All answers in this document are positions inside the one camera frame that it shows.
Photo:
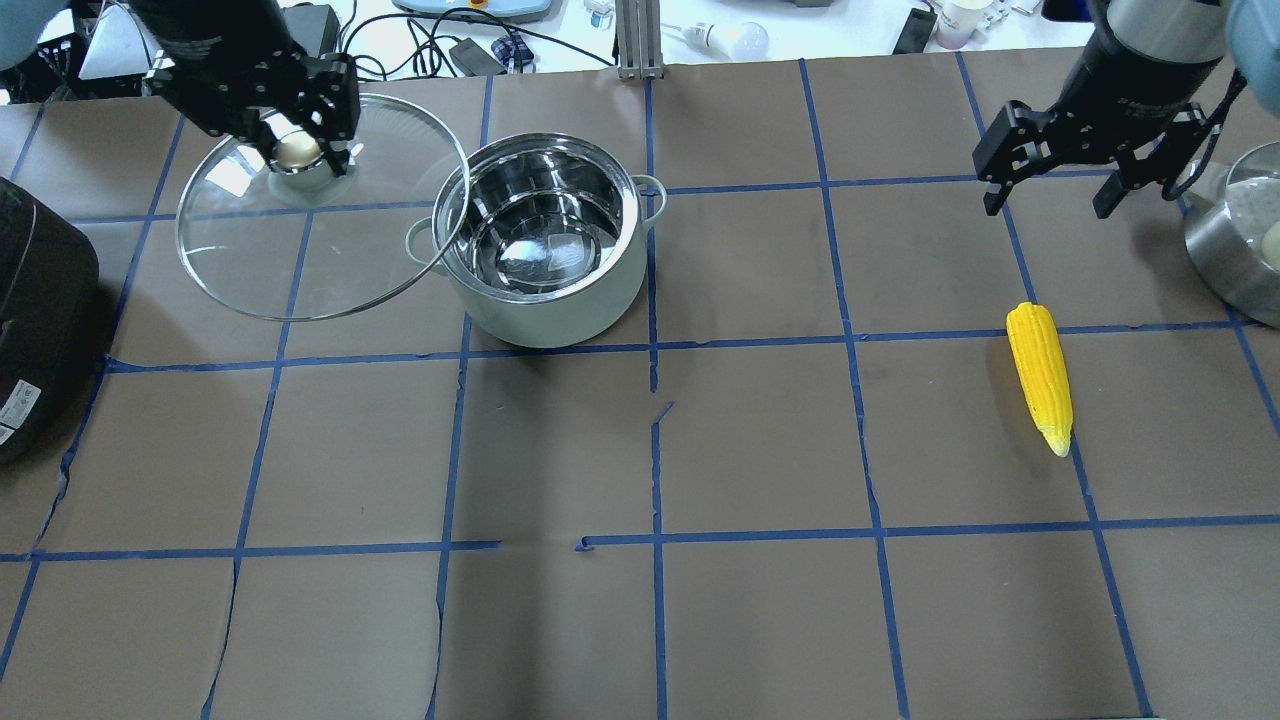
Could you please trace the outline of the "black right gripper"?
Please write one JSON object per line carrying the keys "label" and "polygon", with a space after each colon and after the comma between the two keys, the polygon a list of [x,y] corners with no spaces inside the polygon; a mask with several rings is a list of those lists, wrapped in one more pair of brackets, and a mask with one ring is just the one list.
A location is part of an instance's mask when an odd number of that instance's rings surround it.
{"label": "black right gripper", "polygon": [[1216,117],[1198,102],[1162,117],[1128,117],[1120,108],[1089,115],[1079,108],[1038,111],[1005,102],[973,151],[975,174],[987,183],[988,217],[1006,206],[1016,183],[1065,165],[1114,167],[1092,199],[1094,215],[1108,219],[1147,184],[1172,191],[1201,146],[1216,136]]}

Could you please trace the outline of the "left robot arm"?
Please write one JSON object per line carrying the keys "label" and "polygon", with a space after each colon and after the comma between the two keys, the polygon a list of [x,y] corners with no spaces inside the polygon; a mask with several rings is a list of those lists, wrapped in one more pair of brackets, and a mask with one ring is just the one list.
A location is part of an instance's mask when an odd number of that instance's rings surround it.
{"label": "left robot arm", "polygon": [[294,40],[275,1],[133,1],[168,65],[145,82],[212,137],[229,135],[271,159],[264,117],[278,111],[307,133],[342,173],[360,117],[355,60],[312,54]]}

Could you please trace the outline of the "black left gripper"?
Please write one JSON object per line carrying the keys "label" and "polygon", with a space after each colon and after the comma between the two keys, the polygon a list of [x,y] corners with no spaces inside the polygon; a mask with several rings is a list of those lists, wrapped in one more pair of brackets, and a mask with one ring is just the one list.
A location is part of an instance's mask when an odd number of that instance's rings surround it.
{"label": "black left gripper", "polygon": [[360,118],[352,56],[311,56],[298,45],[257,53],[247,44],[214,44],[202,56],[163,53],[145,87],[212,137],[230,136],[273,151],[283,135],[270,117],[283,117],[324,151],[355,137]]}

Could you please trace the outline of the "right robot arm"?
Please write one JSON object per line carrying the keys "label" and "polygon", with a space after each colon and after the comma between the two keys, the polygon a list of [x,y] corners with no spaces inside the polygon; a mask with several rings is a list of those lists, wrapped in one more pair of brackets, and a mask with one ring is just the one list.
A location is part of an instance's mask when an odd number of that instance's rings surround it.
{"label": "right robot arm", "polygon": [[1277,111],[1275,1],[1088,1],[1093,31],[1056,102],[1004,104],[973,151],[988,215],[1012,188],[1062,165],[1108,167],[1093,200],[1105,219],[1151,183],[1167,201],[1196,182],[1235,100]]}

